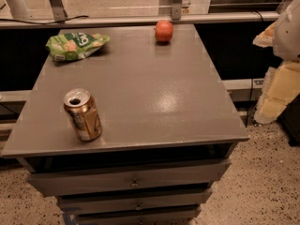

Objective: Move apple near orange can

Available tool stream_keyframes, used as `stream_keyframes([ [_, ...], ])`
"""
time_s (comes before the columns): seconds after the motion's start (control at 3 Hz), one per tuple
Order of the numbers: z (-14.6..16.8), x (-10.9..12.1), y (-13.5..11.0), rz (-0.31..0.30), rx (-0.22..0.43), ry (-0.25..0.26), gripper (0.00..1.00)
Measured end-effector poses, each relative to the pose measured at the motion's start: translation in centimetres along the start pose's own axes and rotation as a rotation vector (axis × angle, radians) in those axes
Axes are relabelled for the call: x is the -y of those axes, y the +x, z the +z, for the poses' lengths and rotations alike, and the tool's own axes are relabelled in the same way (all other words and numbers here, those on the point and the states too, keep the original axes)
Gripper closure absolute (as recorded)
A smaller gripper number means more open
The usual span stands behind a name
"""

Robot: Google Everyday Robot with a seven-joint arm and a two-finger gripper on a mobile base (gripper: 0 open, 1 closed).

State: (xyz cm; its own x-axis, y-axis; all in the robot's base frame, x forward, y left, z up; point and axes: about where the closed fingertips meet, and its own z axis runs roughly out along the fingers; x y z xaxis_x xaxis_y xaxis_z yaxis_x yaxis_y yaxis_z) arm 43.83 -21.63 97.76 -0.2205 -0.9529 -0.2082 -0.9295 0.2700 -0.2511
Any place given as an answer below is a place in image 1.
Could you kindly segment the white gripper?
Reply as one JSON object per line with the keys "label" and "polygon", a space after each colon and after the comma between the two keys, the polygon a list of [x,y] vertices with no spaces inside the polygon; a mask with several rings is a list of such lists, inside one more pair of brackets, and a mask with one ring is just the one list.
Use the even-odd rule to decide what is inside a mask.
{"label": "white gripper", "polygon": [[270,67],[265,74],[262,95],[257,103],[254,120],[270,124],[277,120],[287,106],[300,94],[300,0],[292,0],[253,44],[272,47],[275,56],[286,60],[278,68]]}

